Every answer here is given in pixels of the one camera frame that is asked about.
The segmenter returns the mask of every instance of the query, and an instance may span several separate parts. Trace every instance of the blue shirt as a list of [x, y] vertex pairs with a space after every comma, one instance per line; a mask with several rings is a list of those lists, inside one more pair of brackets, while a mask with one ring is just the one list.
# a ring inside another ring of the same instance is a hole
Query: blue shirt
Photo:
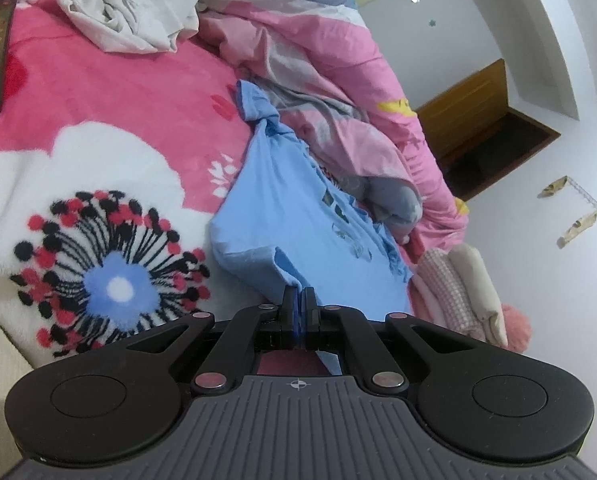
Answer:
[[256, 128], [210, 224], [219, 264], [276, 304], [285, 285], [312, 286], [320, 305], [353, 306], [368, 319], [409, 312], [412, 273], [385, 226], [323, 175], [258, 86], [239, 81], [236, 100]]

